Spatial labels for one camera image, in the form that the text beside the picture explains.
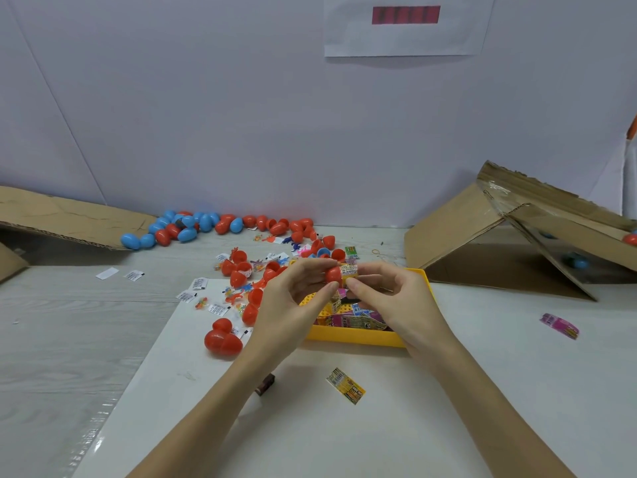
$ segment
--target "pink packet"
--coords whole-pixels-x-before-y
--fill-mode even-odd
[[[542,315],[542,318],[539,321],[545,323],[547,326],[561,332],[562,334],[570,337],[573,340],[576,340],[580,334],[580,330],[572,323],[570,323],[569,321],[565,321],[560,317],[551,315],[550,313],[545,313],[544,315]]]

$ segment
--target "yellow tray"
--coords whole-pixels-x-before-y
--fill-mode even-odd
[[[408,268],[412,272],[420,273],[427,282],[431,292],[431,285],[424,270]],[[329,327],[313,325],[306,337],[309,340],[327,340],[330,342],[349,342],[351,344],[383,345],[385,347],[404,347],[402,339],[395,332],[386,330],[348,329],[343,327]]]

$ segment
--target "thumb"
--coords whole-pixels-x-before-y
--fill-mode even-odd
[[[308,317],[311,315],[312,321],[314,321],[319,316],[319,313],[321,312],[321,310],[323,310],[323,307],[327,305],[327,302],[329,302],[332,295],[336,293],[336,289],[338,289],[338,282],[329,282],[325,287],[320,289],[316,293],[316,295],[314,295],[314,297],[312,297],[312,300],[310,300],[305,305],[305,308],[308,312]]]
[[[345,285],[347,285],[347,288],[350,289],[356,297],[360,298],[363,302],[371,305],[382,313],[381,309],[384,306],[386,298],[388,298],[386,295],[377,292],[354,277],[347,279],[345,281]]]

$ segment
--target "hand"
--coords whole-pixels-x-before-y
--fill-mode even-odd
[[[347,288],[378,310],[412,355],[414,350],[429,353],[457,341],[418,273],[385,262],[361,263],[358,268],[358,279],[347,279]]]
[[[252,336],[241,355],[247,353],[263,361],[267,372],[290,355],[338,289],[334,281],[325,284],[325,271],[336,265],[338,262],[329,258],[299,259],[267,282]],[[298,305],[317,288],[307,305]]]

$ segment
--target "cardboard ramp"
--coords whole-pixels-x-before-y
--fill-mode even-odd
[[[123,233],[141,236],[155,216],[112,208],[92,202],[58,198],[0,186],[0,226],[109,250],[127,250]],[[10,278],[28,263],[0,243],[0,281]]]
[[[468,244],[504,222],[529,244]],[[404,252],[407,265],[426,269],[430,281],[596,300],[531,229],[637,272],[637,247],[621,241],[636,226],[575,194],[487,161],[473,184],[405,234]]]

